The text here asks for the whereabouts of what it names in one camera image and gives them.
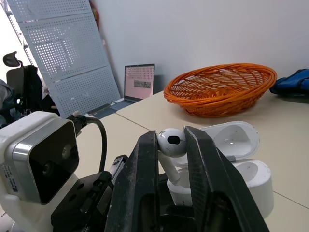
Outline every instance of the laptop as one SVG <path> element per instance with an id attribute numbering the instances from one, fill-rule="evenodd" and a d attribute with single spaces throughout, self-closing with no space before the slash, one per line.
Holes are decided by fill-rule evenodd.
<path id="1" fill-rule="evenodd" d="M 115 101 L 115 104 L 110 108 L 117 111 L 152 96 L 154 93 L 154 74 L 154 64 L 125 66 L 125 97 Z"/>

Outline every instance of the white earbud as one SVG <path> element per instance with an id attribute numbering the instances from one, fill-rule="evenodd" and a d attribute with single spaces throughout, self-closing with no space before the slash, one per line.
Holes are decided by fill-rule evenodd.
<path id="1" fill-rule="evenodd" d="M 170 157 L 181 157 L 186 153 L 185 135 L 181 130 L 168 128 L 157 135 L 159 161 L 170 182 L 178 185 L 180 175 Z"/>
<path id="2" fill-rule="evenodd" d="M 168 157 L 181 157 L 186 154 L 184 132 L 168 128 L 157 135 L 159 150 Z"/>

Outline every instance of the laptop screen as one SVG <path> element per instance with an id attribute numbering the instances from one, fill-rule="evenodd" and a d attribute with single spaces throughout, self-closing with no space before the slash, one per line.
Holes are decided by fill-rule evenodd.
<path id="1" fill-rule="evenodd" d="M 152 96 L 154 64 L 125 66 L 125 100 L 137 102 Z"/>

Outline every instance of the blue bag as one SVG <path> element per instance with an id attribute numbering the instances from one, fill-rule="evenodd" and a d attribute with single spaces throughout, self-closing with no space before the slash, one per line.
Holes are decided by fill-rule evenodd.
<path id="1" fill-rule="evenodd" d="M 270 92 L 285 97 L 309 97 L 309 69 L 300 69 L 289 77 L 277 80 Z"/>

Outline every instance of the open case lid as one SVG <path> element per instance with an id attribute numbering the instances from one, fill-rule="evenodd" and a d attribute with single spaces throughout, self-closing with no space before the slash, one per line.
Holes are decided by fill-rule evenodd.
<path id="1" fill-rule="evenodd" d="M 217 148 L 230 160 L 237 161 L 252 156 L 260 145 L 260 136 L 255 128 L 246 122 L 235 121 L 203 127 L 216 144 Z M 176 167 L 187 167 L 187 154 L 171 158 Z"/>

